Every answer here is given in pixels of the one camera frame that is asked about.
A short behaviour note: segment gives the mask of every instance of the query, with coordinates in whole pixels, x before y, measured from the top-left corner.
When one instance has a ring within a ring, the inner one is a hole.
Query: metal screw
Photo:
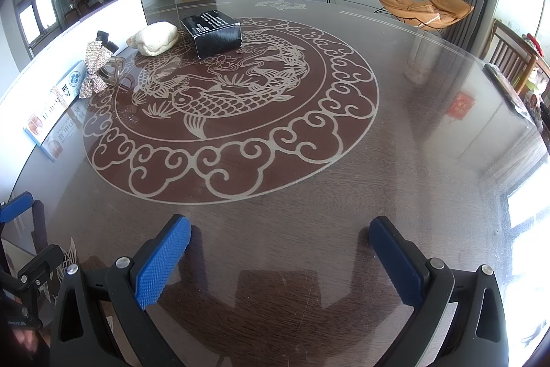
[[[445,266],[445,263],[443,262],[443,260],[438,258],[431,259],[430,264],[432,265],[432,268],[435,268],[435,269],[443,269],[443,267]]]
[[[78,271],[78,265],[70,265],[68,268],[67,268],[67,274],[72,276],[73,274],[76,273],[76,271]]]
[[[484,274],[488,276],[493,275],[493,268],[490,267],[489,265],[481,265],[481,270],[483,271]]]
[[[129,264],[130,264],[130,259],[128,257],[120,257],[115,263],[117,268],[120,268],[120,269],[128,267]]]

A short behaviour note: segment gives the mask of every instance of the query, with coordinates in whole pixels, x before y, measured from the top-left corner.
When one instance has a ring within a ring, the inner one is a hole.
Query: round table
[[[27,214],[4,237],[29,252],[73,243],[84,266],[109,266],[180,213],[191,243],[148,312],[187,366],[364,366],[411,314],[367,243],[386,215],[428,258],[493,267],[510,365],[526,360],[550,320],[548,153],[483,64],[314,1],[218,0],[148,20],[211,9],[241,20],[243,47],[200,62],[183,41],[156,58],[126,50],[125,87],[70,114],[54,160],[37,147],[19,177],[45,232],[33,240]]]

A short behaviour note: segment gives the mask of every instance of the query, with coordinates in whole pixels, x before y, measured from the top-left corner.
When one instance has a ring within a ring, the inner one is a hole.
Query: blue textured pad
[[[15,217],[21,215],[25,210],[32,207],[32,195],[26,191],[18,197],[13,198],[6,205],[0,207],[0,223],[9,223]]]
[[[191,223],[187,218],[181,217],[136,277],[136,299],[141,309],[157,303],[190,239]]]
[[[380,219],[373,219],[368,228],[372,248],[402,302],[414,308],[419,307],[424,300],[422,275]]]

